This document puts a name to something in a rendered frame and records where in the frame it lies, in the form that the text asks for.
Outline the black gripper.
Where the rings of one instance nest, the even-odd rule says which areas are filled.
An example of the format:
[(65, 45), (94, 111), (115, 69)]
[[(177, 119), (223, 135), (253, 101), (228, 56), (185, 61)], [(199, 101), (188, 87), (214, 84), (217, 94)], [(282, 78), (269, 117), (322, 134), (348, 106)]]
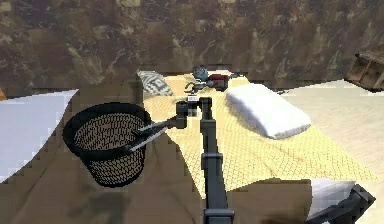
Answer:
[(187, 127), (187, 118), (196, 117), (199, 102), (179, 101), (176, 103), (176, 117), (171, 117), (165, 121), (152, 123), (145, 127), (133, 130), (132, 133), (135, 139), (128, 145), (123, 147), (124, 153), (133, 153), (138, 151), (147, 143), (162, 135), (167, 129), (173, 128), (176, 125), (177, 129)]

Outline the black mesh trash can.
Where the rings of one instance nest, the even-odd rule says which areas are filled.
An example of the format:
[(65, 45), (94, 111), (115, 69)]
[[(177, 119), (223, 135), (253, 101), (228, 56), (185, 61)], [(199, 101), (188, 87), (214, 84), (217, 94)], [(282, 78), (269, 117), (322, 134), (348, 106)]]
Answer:
[(63, 141), (94, 180), (104, 187), (123, 187), (144, 169), (146, 146), (130, 153), (138, 137), (134, 130), (151, 123), (149, 113), (131, 103), (109, 102), (91, 106), (64, 126)]

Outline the bed with yellow brown cover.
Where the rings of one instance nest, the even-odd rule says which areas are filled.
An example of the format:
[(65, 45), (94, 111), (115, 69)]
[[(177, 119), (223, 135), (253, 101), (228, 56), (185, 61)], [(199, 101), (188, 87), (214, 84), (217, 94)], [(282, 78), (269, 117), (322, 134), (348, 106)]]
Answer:
[[(204, 183), (198, 119), (150, 143), (142, 174), (122, 188), (96, 184), (62, 140), (64, 124), (99, 103), (136, 103), (154, 120), (172, 116), (185, 80), (169, 78), (176, 91), (172, 97), (145, 98), (137, 78), (80, 88), (43, 148), (0, 183), (0, 224), (200, 224)], [(303, 224), (311, 205), (312, 179), (375, 180), (372, 171), (317, 127), (271, 140), (252, 131), (224, 94), (209, 95), (235, 224)]]

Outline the white bed sheet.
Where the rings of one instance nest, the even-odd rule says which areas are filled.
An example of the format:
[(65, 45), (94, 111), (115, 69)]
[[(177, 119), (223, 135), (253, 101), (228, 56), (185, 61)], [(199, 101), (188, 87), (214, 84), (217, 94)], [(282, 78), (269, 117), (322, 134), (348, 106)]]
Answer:
[(43, 148), (78, 89), (0, 101), (0, 183)]

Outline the grey patterned pillow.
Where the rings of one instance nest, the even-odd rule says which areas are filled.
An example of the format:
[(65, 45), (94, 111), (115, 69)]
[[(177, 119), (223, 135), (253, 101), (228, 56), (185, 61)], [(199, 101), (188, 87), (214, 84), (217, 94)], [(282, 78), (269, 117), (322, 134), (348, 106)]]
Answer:
[(150, 96), (173, 96), (171, 87), (164, 77), (156, 71), (138, 71), (138, 77), (142, 81), (143, 92)]

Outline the grey and red stuffed toy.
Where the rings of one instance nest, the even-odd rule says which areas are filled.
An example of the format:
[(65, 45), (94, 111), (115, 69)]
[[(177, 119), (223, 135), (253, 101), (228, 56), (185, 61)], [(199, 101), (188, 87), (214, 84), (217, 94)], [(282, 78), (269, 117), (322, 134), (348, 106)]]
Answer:
[(199, 65), (192, 72), (194, 82), (189, 82), (185, 86), (185, 93), (194, 94), (205, 87), (213, 88), (216, 91), (224, 92), (228, 88), (230, 79), (244, 77), (244, 73), (238, 69), (230, 75), (209, 74), (208, 69), (204, 65)]

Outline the white pillow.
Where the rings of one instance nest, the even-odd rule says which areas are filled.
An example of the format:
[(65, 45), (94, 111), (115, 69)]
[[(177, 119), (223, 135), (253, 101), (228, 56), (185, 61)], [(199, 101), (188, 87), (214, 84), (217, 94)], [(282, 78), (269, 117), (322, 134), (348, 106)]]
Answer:
[(311, 126), (310, 117), (262, 84), (244, 84), (226, 92), (226, 100), (240, 116), (264, 137), (280, 140)]

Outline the black angular object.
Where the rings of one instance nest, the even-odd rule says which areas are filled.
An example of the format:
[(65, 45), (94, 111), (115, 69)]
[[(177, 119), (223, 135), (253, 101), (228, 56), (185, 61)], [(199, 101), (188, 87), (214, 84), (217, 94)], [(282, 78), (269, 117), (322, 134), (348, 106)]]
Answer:
[(309, 216), (305, 224), (355, 224), (375, 201), (373, 195), (355, 184), (346, 199)]

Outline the brown wooden shelf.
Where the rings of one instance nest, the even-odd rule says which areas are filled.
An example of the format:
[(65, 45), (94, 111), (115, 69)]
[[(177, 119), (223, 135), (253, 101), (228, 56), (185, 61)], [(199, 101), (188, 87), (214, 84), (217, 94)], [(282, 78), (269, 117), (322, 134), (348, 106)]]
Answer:
[(357, 52), (344, 80), (373, 93), (384, 91), (384, 51)]

